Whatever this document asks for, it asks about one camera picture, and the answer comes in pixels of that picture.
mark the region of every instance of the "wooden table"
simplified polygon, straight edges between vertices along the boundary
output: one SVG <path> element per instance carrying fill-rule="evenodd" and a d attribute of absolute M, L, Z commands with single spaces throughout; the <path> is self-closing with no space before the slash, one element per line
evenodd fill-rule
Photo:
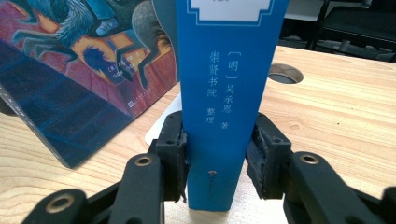
<path fill-rule="evenodd" d="M 396 186 L 396 64 L 278 47 L 273 63 L 304 74 L 299 84 L 269 80 L 260 111 L 294 151 L 324 157 L 346 183 L 375 197 Z M 179 86 L 76 170 L 64 168 L 18 118 L 0 115 L 0 223 L 20 223 L 45 196 L 83 189 L 88 196 L 120 180 L 124 165 L 144 153 L 144 136 Z M 192 211 L 166 203 L 166 223 L 287 223 L 281 201 L 261 201 L 245 173 L 231 211 Z"/>

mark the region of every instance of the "chair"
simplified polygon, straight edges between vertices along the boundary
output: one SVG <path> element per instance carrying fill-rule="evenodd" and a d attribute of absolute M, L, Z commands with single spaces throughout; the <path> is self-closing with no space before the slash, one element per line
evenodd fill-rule
<path fill-rule="evenodd" d="M 334 7 L 326 16 L 331 1 L 324 1 L 316 22 L 316 31 L 306 44 L 306 49 L 314 50 L 319 39 L 324 36 L 325 39 L 343 40 L 344 45 L 339 50 L 332 50 L 345 54 L 353 55 L 343 51 L 350 42 L 396 52 L 396 0 L 373 0 L 368 8 Z M 396 63 L 396 54 L 389 61 Z"/>

